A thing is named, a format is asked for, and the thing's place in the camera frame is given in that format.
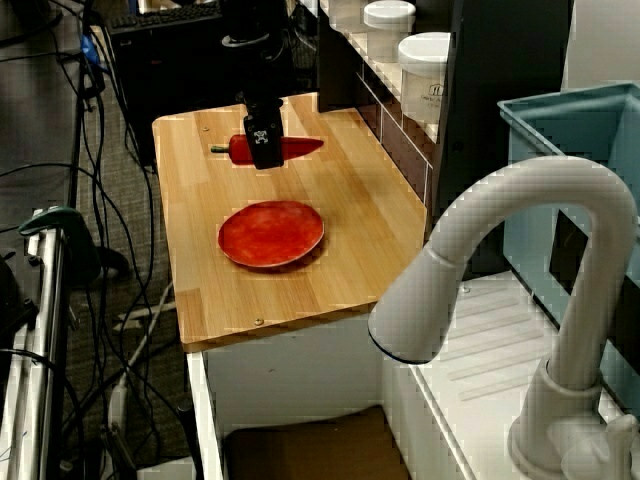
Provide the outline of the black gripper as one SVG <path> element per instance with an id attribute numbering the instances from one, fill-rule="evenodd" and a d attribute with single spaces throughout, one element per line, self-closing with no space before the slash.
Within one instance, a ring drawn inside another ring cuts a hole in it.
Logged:
<path id="1" fill-rule="evenodd" d="M 283 100 L 273 95 L 246 95 L 244 91 L 238 92 L 235 99 L 247 112 L 244 130 L 254 166 L 258 170 L 282 167 Z"/>

